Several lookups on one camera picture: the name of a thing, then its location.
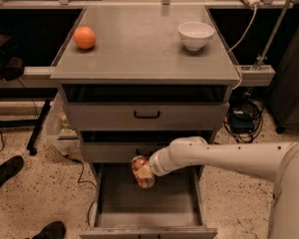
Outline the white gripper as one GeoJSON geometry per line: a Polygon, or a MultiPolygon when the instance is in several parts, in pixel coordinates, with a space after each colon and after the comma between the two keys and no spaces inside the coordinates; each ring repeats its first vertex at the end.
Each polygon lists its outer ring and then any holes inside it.
{"type": "MultiPolygon", "coordinates": [[[[149,166],[152,172],[156,176],[164,176],[167,175],[174,170],[176,170],[175,163],[171,159],[169,155],[169,150],[167,147],[164,147],[158,151],[156,151],[150,158],[149,158],[149,166]]],[[[150,179],[151,173],[150,169],[147,166],[142,166],[137,171],[137,178],[138,179],[150,179]]]]}

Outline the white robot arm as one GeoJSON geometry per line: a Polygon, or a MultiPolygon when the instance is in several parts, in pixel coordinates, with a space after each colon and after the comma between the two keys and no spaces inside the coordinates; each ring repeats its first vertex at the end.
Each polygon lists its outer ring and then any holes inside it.
{"type": "Polygon", "coordinates": [[[133,164],[139,186],[175,170],[209,165],[274,183],[268,239],[299,239],[299,142],[209,144],[199,136],[182,137],[133,164]]]}

